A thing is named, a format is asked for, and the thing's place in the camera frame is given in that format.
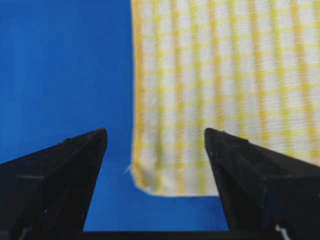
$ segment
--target yellow stripe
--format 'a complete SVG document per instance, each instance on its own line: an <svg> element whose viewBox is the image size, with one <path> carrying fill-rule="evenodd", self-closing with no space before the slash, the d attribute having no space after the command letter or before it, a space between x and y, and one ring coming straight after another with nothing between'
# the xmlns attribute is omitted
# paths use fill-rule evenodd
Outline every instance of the yellow stripe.
<svg viewBox="0 0 320 240"><path fill-rule="evenodd" d="M157 14L158 14L158 3L159 0L152 0L152 6L153 6L153 10L154 10L154 28L155 28L155 32L159 33L160 32L160 19L157 18ZM161 69L162 66L162 56L159 54L159 52L161 51L160 48L160 41L161 38L160 37L156 37L155 39L155 47L156 47L156 52L157 52L157 59L156 59L156 65L158 69ZM158 86L162 86L163 85L163 81L164 81L164 73L163 71L159 70L157 72L157 85ZM163 94L164 92L160 90L160 88L158 88L157 90L157 139L156 139L156 163L155 163L155 193L157 195L162 195L164 193L164 185L163 185L163 181L162 181L162 158L163 158L163 150L161 148L162 144L163 144L163 115L164 115L164 111L161 110L163 103L164 103L164 98L163 98Z"/></svg>
<svg viewBox="0 0 320 240"><path fill-rule="evenodd" d="M313 23L312 25L307 25L307 24L302 24L301 25L301 27L303 28L303 29L305 29L305 26L307 26L307 29L314 29L314 28L317 28L317 24L316 23ZM259 33L259 37L260 38L262 38L262 37L265 37L265 36L269 36L270 34L272 33L272 31L268 31L268 32L260 32ZM249 39L249 38L251 38L252 37L252 34L250 33L250 34L246 34L245 35L245 38L244 39ZM215 41L218 41L218 42L220 42L220 41L224 41L225 39L227 39L227 38L230 38L230 37L215 37L214 38L214 40ZM207 41L207 42L205 42L205 41L203 41L203 42L201 42L201 43L199 43L199 46L200 46L200 48L205 48L205 47L211 47L212 46L212 44L213 44L213 40L210 40L210 41ZM305 48L306 49L310 49L310 48L318 48L318 42L316 42L316 43L307 43L307 44L305 44L304 46L305 46ZM190 46L182 46L182 47L178 47L178 49L169 49L169 50L164 50L164 51L161 51L159 54L161 55L161 56L166 56L166 55L170 55L170 54L173 54L173 53L175 53L175 51L180 51L180 52L182 52L182 51L190 51L190 50L192 50L193 49L193 46L192 45L190 45ZM295 46L284 46L284 47L282 47L282 49L284 50L284 51L294 51L295 50ZM274 51L274 49L268 49L268 50L260 50L259 51L259 54L261 55L261 56L268 56L268 55L272 55L272 54L274 54L275 53L275 51ZM154 57L154 56L156 56L157 55L157 53L156 52L144 52L143 53L146 57ZM242 59L244 59L244 58L252 58L252 54L251 54L251 52L241 52L241 53L239 53L239 55L240 55L240 57L242 58ZM219 58L221 58L221 60L229 60L229 59L231 59L233 57L233 55L232 54L220 54L219 55Z"/></svg>
<svg viewBox="0 0 320 240"><path fill-rule="evenodd" d="M264 134L267 132L267 115L265 110L265 95L263 94L264 90L264 78L265 74L262 66L262 55L260 48L260 32L258 26L258 13L256 8L255 0L248 1L249 11L250 11L250 22L252 28L252 39L253 39L253 48L254 48L254 59L255 59L255 72L256 72L256 85L257 85L257 96L258 96L258 105L259 105L259 118L260 118L260 129L261 129L261 138L262 145L265 148L268 148L268 135Z"/></svg>
<svg viewBox="0 0 320 240"><path fill-rule="evenodd" d="M286 88L285 86L285 71L284 71L284 65L282 62L283 54L281 50L281 42L280 42L280 34L281 31L279 31L279 23L278 23L278 14L276 10L276 0L269 0L270 4L270 15L271 15L271 21L272 21L272 32L274 37L274 45L275 45L275 62L276 62L276 74L279 82L279 89L280 89L280 104L281 104L281 114L283 118L283 137L286 142L286 154L292 153L292 135L290 132L290 126L289 126L289 120L290 116L285 109L288 108L287 104L287 92L284 91Z"/></svg>
<svg viewBox="0 0 320 240"><path fill-rule="evenodd" d="M218 37L218 21L216 16L216 2L209 1L209 17L210 17L210 30L212 38L212 55L213 55L213 70L214 70L214 90L215 90L215 115L217 129L222 131L224 129L224 109L222 98L222 79L221 74L221 56L219 52L219 37Z"/></svg>
<svg viewBox="0 0 320 240"><path fill-rule="evenodd" d="M177 13L177 1L171 1L172 11L172 27L173 29L179 28L179 15ZM183 90L184 85L182 82L182 75L180 71L181 67L181 51L179 48L179 32L173 32L173 44L174 44L174 60L175 60L175 90L176 90L176 186L177 195L183 196L185 194L185 181L184 181L184 169L181 162L183 161L183 149L181 148L181 142L183 141L184 126L181 124L184 119L184 104L183 104Z"/></svg>
<svg viewBox="0 0 320 240"><path fill-rule="evenodd" d="M226 0L209 0L209 1L214 1L215 5L225 4L225 2L226 2ZM312 6L312 3L310 3L310 2L304 2L304 3L301 3L301 5L300 5L300 7L303 9L310 8L311 6ZM197 8L199 10L203 10L203 9L206 9L207 7L208 7L207 4L203 4L203 5L199 5ZM280 8L280 9L277 9L276 11L278 14L287 14L287 13L290 13L290 8ZM174 12L173 14L181 16L181 15L185 15L188 13L189 13L188 9L183 9L178 12ZM268 17L269 13L268 13L268 11L259 11L259 16L260 17ZM160 14L156 17L161 20L171 19L172 14ZM250 15L237 15L235 17L237 18L237 20L247 20L250 18ZM145 23L153 22L154 17L143 17L141 20ZM220 17L218 20L219 20L219 23L225 23L225 22L229 21L229 18L228 17Z"/></svg>
<svg viewBox="0 0 320 240"><path fill-rule="evenodd" d="M312 108L315 111L320 111L320 104L313 104ZM297 107L288 107L288 108L279 109L279 110L266 110L265 114L269 118L271 118L271 117L279 117L279 116L282 116L282 111L287 112L289 115L290 114L303 114L305 112L305 108L303 106L297 106ZM243 114L246 115L247 118L258 118L259 117L259 112L255 112L255 111L254 112L245 112ZM225 121L232 120L232 119L236 118L237 115L238 115L238 113L225 114L223 116L223 119ZM212 117L210 117L210 118L202 118L202 122L203 122L204 125L212 126L213 123L214 123L214 119ZM194 126L196 126L196 123L197 123L196 121L181 122L181 124L183 125L184 128L189 128L189 127L192 127L192 126L194 127ZM145 127L148 128L148 129L155 129L157 127L157 125L149 124L149 125L146 125ZM162 128L164 130L173 129L175 127L176 127L176 124L174 124L174 123L173 124L162 125Z"/></svg>
<svg viewBox="0 0 320 240"><path fill-rule="evenodd" d="M143 61L143 47L142 47L142 29L140 23L141 3L139 0L132 0L132 21L134 27L134 142L133 142L133 164L132 171L136 179L137 186L146 188L148 182L144 178L143 167L141 163L141 153L143 148L143 135L145 132L144 120L144 61Z"/></svg>
<svg viewBox="0 0 320 240"><path fill-rule="evenodd" d="M235 13L235 0L228 0L229 16L230 16L230 28L231 28L231 41L233 45L233 62L234 62L234 80L235 88L237 93L242 93L243 88L243 77L241 74L241 58L238 50L238 36L237 36L237 19L234 17ZM244 112L244 97L242 94L236 96L236 110L239 113L237 118L238 133L237 136L240 138L246 135L246 116L242 114Z"/></svg>
<svg viewBox="0 0 320 240"><path fill-rule="evenodd" d="M201 121L201 114L204 112L204 104L202 101L202 82L201 82L201 65L198 64L200 61L200 48L199 48L199 39L198 39L198 24L197 24L197 12L198 7L196 5L195 0L189 1L189 9L190 9L190 15L191 15L191 25L192 25L192 42L193 42L193 60L194 60L194 73L195 73L195 82L196 82L196 110L197 110L197 117L200 118L197 120L196 129L197 129L197 135L201 138L201 141L197 143L197 157L198 159L203 159L203 148L204 148L204 127L203 123ZM201 195L206 195L207 189L206 189L206 179L205 179L205 172L203 170L203 165L198 164L197 165L198 174L197 174L197 180L198 180L198 191Z"/></svg>
<svg viewBox="0 0 320 240"><path fill-rule="evenodd" d="M320 130L320 127L316 127L314 129L312 129L313 131L318 131ZM300 128L300 129L290 129L288 130L288 132L293 135L293 136L297 136L297 137L303 137L306 136L306 129ZM283 135L283 131L279 130L279 131L268 131L265 132L264 134L268 135L269 138L273 138L273 137L281 137ZM244 136L244 139L257 139L261 136L261 133L257 133L257 134L247 134L246 136ZM195 140L195 141L189 141L189 142L183 142L181 144L181 148L183 149L187 149L190 148L196 144L200 144L202 142L201 139ZM154 144L149 143L149 142L145 142L144 143L146 147L150 146L153 147ZM176 144L175 143L168 143L168 144L162 144L161 146L159 146L162 150L174 150L176 148Z"/></svg>
<svg viewBox="0 0 320 240"><path fill-rule="evenodd" d="M318 69L320 68L320 63L313 63L313 64L309 64L308 65L308 68L309 69ZM298 69L298 66L290 66L290 67L284 67L283 68L283 71L285 71L286 73L290 73L292 71L297 71L299 70ZM277 73L276 70L265 70L265 71L262 71L260 74L262 76L267 76L267 75L271 75L271 74L275 74ZM250 72L250 73L246 73L246 74L243 74L242 77L243 78L252 78L252 77L255 77L256 76L256 72ZM233 79L234 78L234 74L229 74L229 75L221 75L221 78L224 79L224 80L227 80L227 79ZM212 84L212 78L209 78L209 79L203 79L201 80L202 82L202 85L203 86L206 86L206 85L211 85ZM319 82L311 82L309 83L313 86L319 86ZM196 83L195 82L185 82L183 84L184 88L194 88L196 86ZM296 90L296 89L299 89L299 86L297 85L291 85L291 86L287 86L284 88L285 91L289 92L289 91L292 91L292 90ZM157 93L157 91L163 91L164 93L167 93L167 92L175 92L176 91L176 86L175 85L171 85L171 86L163 86L163 87L148 87L148 88L145 88L149 93ZM268 94L274 94L274 93L278 93L279 92L279 88L272 88L270 90L268 89L262 89L261 90L261 94L265 94L265 95L268 95ZM228 94L224 94L224 95L221 95L220 97L221 98L224 98L224 97L231 97L231 96L235 96L237 94L243 94L245 97L252 97L252 96L257 96L256 93L259 93L258 91L254 91L254 92L240 92L240 93L228 93Z"/></svg>
<svg viewBox="0 0 320 240"><path fill-rule="evenodd" d="M318 49L320 49L320 0L313 0L313 10L316 23L316 32L318 34Z"/></svg>
<svg viewBox="0 0 320 240"><path fill-rule="evenodd" d="M302 90L302 99L303 105L305 109L305 120L306 120L306 128L308 133L309 141L312 145L311 149L311 157L313 160L318 160L320 156L320 149L318 143L317 131L314 131L316 127L314 109L311 102L310 96L310 86L308 84L308 66L305 61L305 50L304 43L302 39L302 28L300 24L300 13L299 13L299 5L297 0L291 0L291 17L293 21L293 29L294 29L294 40L296 46L296 56L297 62L299 66L299 77L300 82L303 87Z"/></svg>

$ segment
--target towel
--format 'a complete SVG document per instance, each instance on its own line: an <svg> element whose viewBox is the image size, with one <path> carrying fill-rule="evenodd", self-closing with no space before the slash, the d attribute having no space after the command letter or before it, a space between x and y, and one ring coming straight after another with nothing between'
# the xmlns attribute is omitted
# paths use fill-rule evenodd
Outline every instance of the towel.
<svg viewBox="0 0 320 240"><path fill-rule="evenodd" d="M131 0L135 185L217 195L205 128L320 163L319 0Z"/></svg>

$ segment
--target yellow checkered cloth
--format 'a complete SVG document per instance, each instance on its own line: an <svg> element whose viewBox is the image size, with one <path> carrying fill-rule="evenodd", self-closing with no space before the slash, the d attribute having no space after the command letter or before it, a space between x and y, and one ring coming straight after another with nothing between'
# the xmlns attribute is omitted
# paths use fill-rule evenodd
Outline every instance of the yellow checkered cloth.
<svg viewBox="0 0 320 240"><path fill-rule="evenodd" d="M319 0L131 0L132 173L153 195L217 195L205 128L320 163Z"/></svg>

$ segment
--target blue background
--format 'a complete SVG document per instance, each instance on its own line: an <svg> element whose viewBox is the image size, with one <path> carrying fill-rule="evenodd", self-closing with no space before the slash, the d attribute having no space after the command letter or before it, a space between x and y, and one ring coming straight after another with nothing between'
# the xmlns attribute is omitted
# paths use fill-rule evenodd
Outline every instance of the blue background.
<svg viewBox="0 0 320 240"><path fill-rule="evenodd" d="M0 0L0 163L105 127L85 231L226 230L218 197L155 197L125 173L133 132L128 0Z"/></svg>

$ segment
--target blue backdrop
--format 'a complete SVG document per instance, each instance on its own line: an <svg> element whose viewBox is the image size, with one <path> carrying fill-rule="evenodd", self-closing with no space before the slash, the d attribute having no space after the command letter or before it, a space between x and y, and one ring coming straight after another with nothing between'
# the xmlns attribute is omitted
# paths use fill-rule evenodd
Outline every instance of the blue backdrop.
<svg viewBox="0 0 320 240"><path fill-rule="evenodd" d="M226 230L218 197L154 197L125 173L133 132L128 0L0 0L0 163L108 131L85 231Z"/></svg>

